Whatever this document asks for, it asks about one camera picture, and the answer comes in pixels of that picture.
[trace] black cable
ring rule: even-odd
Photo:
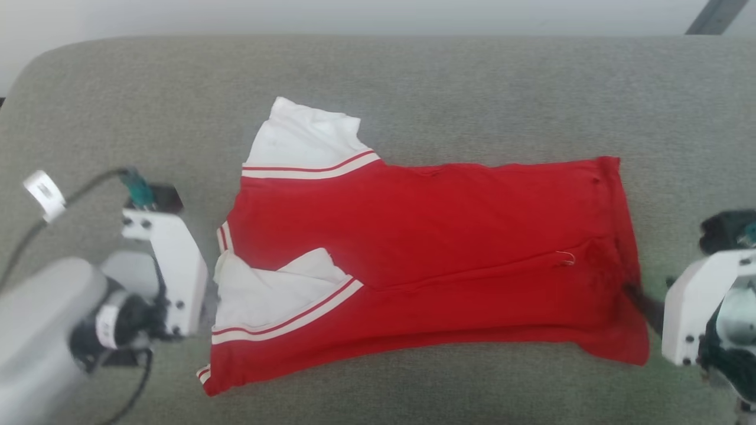
[[[95,176],[92,180],[88,181],[86,185],[82,186],[82,188],[71,194],[69,197],[65,197],[64,199],[66,206],[73,205],[82,197],[84,197],[84,195],[88,194],[97,186],[103,184],[113,177],[131,175],[133,173],[136,173],[134,169],[127,168],[111,169],[103,172],[100,175]],[[29,244],[32,243],[34,238],[42,231],[42,229],[46,228],[47,226],[48,223],[45,220],[39,220],[26,232],[18,245],[16,245],[13,253],[11,254],[11,258],[8,260],[8,265],[5,266],[5,271],[3,271],[2,277],[0,278],[0,292],[2,292],[3,288],[5,288],[5,285],[8,283],[8,279],[10,279],[11,273],[16,268],[21,255],[23,255],[23,252],[26,251],[26,248],[29,246]],[[146,350],[145,354],[147,355],[147,363],[144,366],[144,373],[142,374],[139,386],[137,387],[136,391],[134,391],[134,394],[132,394],[132,397],[129,399],[129,403],[127,403],[126,406],[123,407],[123,409],[121,409],[107,422],[103,422],[103,425],[113,425],[123,419],[123,417],[125,417],[134,408],[137,400],[139,400],[139,397],[144,392],[144,388],[147,386],[147,381],[150,379],[150,373],[152,372],[153,360],[152,350]]]
[[[126,403],[126,406],[121,409],[117,414],[115,414],[112,418],[102,423],[102,425],[114,425],[115,423],[118,423],[118,421],[122,420],[123,417],[125,417],[133,408],[134,405],[136,405],[137,400],[139,400],[139,396],[142,395],[144,392],[144,388],[147,386],[147,381],[150,380],[150,372],[152,372],[152,350],[148,349],[145,351],[145,354],[147,354],[147,363],[144,365],[144,373],[142,374],[142,378],[139,381],[139,386],[137,387],[136,391],[134,391],[134,394],[132,394],[132,397],[129,399],[129,402]]]
[[[11,254],[11,258],[8,260],[8,265],[5,266],[5,271],[3,271],[2,278],[0,278],[0,292],[2,292],[3,288],[5,288],[8,279],[11,278],[11,273],[16,267],[16,264],[18,264],[18,260],[21,258],[23,251],[26,250],[26,247],[31,244],[32,240],[34,240],[39,232],[41,232],[43,228],[47,227],[47,224],[48,223],[45,220],[39,220],[34,224],[34,226],[31,227],[31,229],[26,232],[26,234],[23,236],[23,239],[21,239],[21,242],[16,245],[16,248]]]
[[[64,199],[66,201],[66,206],[73,205],[76,201],[80,200],[92,189],[103,184],[107,180],[113,177],[119,177],[121,175],[128,174],[130,172],[132,172],[132,170],[130,169],[118,168],[111,169],[109,171],[103,172],[100,175],[97,175],[92,180],[87,182],[87,184],[84,185],[81,189],[74,192],[71,196],[65,197]],[[16,245],[16,248],[11,254],[11,258],[8,260],[8,265],[5,266],[5,271],[3,271],[2,278],[0,278],[0,292],[2,292],[2,290],[5,288],[5,285],[8,283],[8,279],[11,278],[11,273],[16,268],[16,265],[18,265],[18,261],[20,260],[23,252],[26,251],[26,248],[29,246],[29,244],[31,244],[32,240],[34,240],[39,232],[41,232],[42,229],[46,228],[47,225],[48,223],[45,220],[39,220],[26,232],[26,234],[23,236],[23,239],[21,239],[21,242]]]

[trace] white label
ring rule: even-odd
[[[120,309],[116,306],[103,306],[95,318],[94,329],[97,332],[97,339],[105,348],[118,349],[116,345],[116,321],[118,321],[119,311]]]
[[[63,194],[46,172],[42,170],[34,172],[23,182],[23,186],[45,210],[45,215],[42,218],[46,222],[52,222],[66,210],[66,200],[63,198]]]

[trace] cable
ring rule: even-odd
[[[144,392],[144,388],[147,386],[148,380],[150,380],[150,373],[152,372],[152,357],[153,353],[151,349],[148,349],[145,351],[145,354],[147,354],[147,363],[144,365],[144,373],[142,374],[142,378],[139,381],[139,386],[137,387],[136,391],[134,391],[134,394],[132,394],[132,397],[129,399],[129,402],[126,403],[126,406],[121,409],[117,414],[115,414],[112,418],[102,423],[102,425],[114,425],[115,423],[118,423],[120,420],[123,419],[133,408],[134,405],[136,405],[137,400],[139,400],[139,396],[142,395]]]
[[[95,176],[92,180],[87,182],[86,185],[82,186],[81,189],[74,192],[71,196],[64,198],[66,200],[66,206],[73,205],[84,195],[92,191],[92,189],[103,184],[107,180],[113,177],[129,175],[134,172],[136,171],[128,168],[111,169],[109,171],[103,172],[102,174]],[[29,246],[29,244],[31,244],[32,240],[34,240],[34,238],[42,231],[42,229],[46,228],[47,225],[48,223],[45,220],[39,220],[26,232],[26,234],[23,236],[23,239],[21,239],[21,242],[16,245],[16,248],[11,254],[11,258],[8,260],[8,265],[5,266],[5,271],[3,271],[2,278],[0,278],[0,292],[3,291],[5,285],[8,283],[8,279],[11,278],[11,273],[13,273],[16,265],[18,265],[18,261],[21,258],[23,252],[26,251],[26,248]]]
[[[139,206],[143,206],[142,203],[144,202],[153,202],[152,193],[147,186],[147,183],[135,169],[117,168],[96,175],[79,190],[73,192],[73,194],[71,194],[69,197],[65,197],[64,199],[66,200],[66,207],[78,202],[80,199],[82,199],[82,197],[91,192],[97,186],[102,185],[104,182],[114,177],[121,178],[123,183],[129,188],[129,192],[132,195],[132,200],[135,203],[138,203]],[[8,265],[5,266],[5,271],[3,271],[2,277],[0,278],[0,292],[2,292],[3,288],[5,288],[5,285],[8,283],[8,279],[10,279],[11,273],[13,273],[13,270],[16,268],[19,259],[23,255],[23,252],[26,251],[26,248],[32,243],[34,238],[37,237],[40,232],[42,232],[42,229],[46,228],[47,226],[48,223],[45,220],[39,220],[26,232],[18,245],[16,245],[13,253],[11,254],[11,258],[8,260]],[[144,392],[144,388],[147,386],[147,381],[150,379],[150,373],[152,372],[153,360],[153,353],[151,349],[146,350],[145,354],[147,355],[147,363],[144,366],[144,373],[142,374],[139,386],[137,387],[136,391],[134,391],[134,394],[132,394],[132,397],[129,399],[129,402],[126,404],[126,406],[124,406],[107,422],[103,422],[103,425],[113,425],[123,419],[123,417],[125,417],[134,408],[137,400],[139,400],[139,397]]]
[[[26,232],[26,234],[23,236],[23,239],[21,239],[21,242],[16,245],[16,249],[13,250],[11,258],[8,260],[8,265],[5,266],[5,271],[3,271],[2,278],[0,278],[0,291],[5,288],[5,284],[11,277],[11,273],[16,267],[16,264],[18,264],[18,260],[21,258],[23,251],[26,250],[26,247],[31,244],[32,240],[34,240],[39,232],[41,232],[43,228],[47,227],[47,224],[48,223],[45,220],[39,220],[34,224],[34,226],[31,227],[31,229]]]

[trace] gray fabric surface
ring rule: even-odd
[[[0,258],[39,216],[20,186],[45,169],[71,191],[132,164],[175,184],[210,265],[240,164],[277,95],[363,118],[361,140],[400,165],[622,157],[644,284],[696,259],[700,221],[754,206],[756,42],[669,39],[144,38],[43,54],[0,110]],[[118,184],[35,243],[17,276],[119,240]],[[210,290],[209,304],[212,305]],[[203,335],[160,345],[123,423],[732,423],[734,398],[659,354],[644,368],[569,344],[409,349],[326,365],[210,399]],[[52,423],[97,423],[139,371],[103,371]]]

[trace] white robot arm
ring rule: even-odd
[[[756,211],[722,212],[702,230],[710,256],[669,280],[664,303],[642,293],[631,299],[661,335],[661,354],[731,387],[738,424],[756,425]]]
[[[176,215],[175,189],[140,180],[125,181],[122,235],[149,241],[153,255],[117,251],[99,267],[61,259],[0,297],[0,425],[43,422],[103,365],[145,357],[146,379],[152,341],[197,332],[206,263]]]

